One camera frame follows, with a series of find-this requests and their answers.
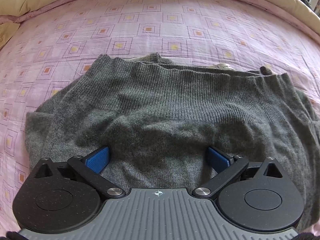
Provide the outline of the dark grey knitted garment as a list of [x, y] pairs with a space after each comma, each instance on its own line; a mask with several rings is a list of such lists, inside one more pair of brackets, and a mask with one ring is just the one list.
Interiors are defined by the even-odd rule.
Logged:
[[287, 74], [101, 55], [26, 115], [25, 145], [31, 166], [107, 145], [102, 175], [123, 189], [192, 190], [214, 174], [209, 146], [251, 161], [273, 156], [304, 199], [299, 230], [319, 220], [319, 117]]

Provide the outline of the pink patterned bed sheet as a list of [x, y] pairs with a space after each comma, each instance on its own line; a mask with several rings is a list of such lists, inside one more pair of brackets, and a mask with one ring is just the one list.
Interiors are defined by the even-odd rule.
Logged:
[[68, 1], [23, 22], [1, 49], [1, 233], [18, 228], [11, 203], [28, 175], [26, 114], [100, 54], [152, 52], [184, 64], [286, 72], [319, 110], [319, 45], [267, 1]]

